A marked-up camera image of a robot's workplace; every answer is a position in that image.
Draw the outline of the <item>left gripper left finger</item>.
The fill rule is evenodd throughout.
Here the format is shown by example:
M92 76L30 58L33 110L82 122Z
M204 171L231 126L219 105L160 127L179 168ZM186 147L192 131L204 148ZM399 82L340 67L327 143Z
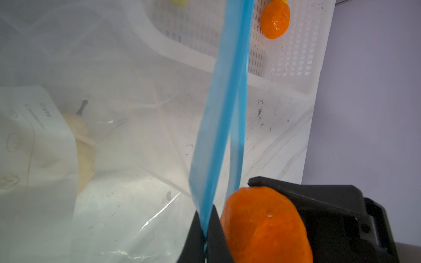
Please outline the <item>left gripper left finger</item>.
M205 262L205 238L200 224L200 218L196 211L187 235L183 250L177 263L204 263Z

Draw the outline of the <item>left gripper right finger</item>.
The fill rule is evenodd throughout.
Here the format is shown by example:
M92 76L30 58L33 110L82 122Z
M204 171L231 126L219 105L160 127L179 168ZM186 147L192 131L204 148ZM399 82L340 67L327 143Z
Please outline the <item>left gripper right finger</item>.
M208 263L234 263L215 206L212 208L207 232L206 259Z

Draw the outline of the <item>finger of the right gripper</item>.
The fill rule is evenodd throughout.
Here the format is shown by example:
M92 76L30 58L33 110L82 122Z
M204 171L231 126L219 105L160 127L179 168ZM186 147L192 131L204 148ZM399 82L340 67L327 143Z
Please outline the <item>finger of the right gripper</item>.
M297 208L316 263L398 263L386 210L353 185L299 185L251 178L250 187L269 187Z

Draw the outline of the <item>orange tangerine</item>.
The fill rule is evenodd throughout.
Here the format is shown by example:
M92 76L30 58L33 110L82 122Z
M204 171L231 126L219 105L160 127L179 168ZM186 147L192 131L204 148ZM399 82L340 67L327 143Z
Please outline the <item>orange tangerine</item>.
M271 1L262 11L260 27L267 39L277 39L286 33L289 28L291 11L282 0Z
M231 194L220 218L237 263L312 263L307 230L295 205L269 187Z

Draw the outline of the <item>white garlic bulb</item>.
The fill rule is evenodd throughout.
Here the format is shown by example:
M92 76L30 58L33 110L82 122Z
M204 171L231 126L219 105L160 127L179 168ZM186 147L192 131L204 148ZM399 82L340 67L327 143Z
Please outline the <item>white garlic bulb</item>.
M88 100L83 100L77 112L67 112L62 114L72 135L75 138L77 158L78 158L78 189L80 195L91 181L95 171L95 148L94 140L91 138L86 121L82 117L84 108L88 105Z

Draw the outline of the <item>clear zip top bag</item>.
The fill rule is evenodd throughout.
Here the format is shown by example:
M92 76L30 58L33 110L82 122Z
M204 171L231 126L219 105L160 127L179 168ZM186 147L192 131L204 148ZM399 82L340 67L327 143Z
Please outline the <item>clear zip top bag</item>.
M164 57L123 1L1 2L1 262L175 263L237 189L253 1L225 1L212 72ZM95 171L77 195L82 117Z

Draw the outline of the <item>white perforated plastic basket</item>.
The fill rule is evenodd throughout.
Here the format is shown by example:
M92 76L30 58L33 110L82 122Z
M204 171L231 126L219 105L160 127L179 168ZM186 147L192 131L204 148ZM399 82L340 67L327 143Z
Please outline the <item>white perforated plastic basket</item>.
M335 1L288 1L291 20L277 39L260 21L267 1L252 7L248 84L306 99L317 91ZM136 34L155 52L212 72L219 53L225 1L123 1Z

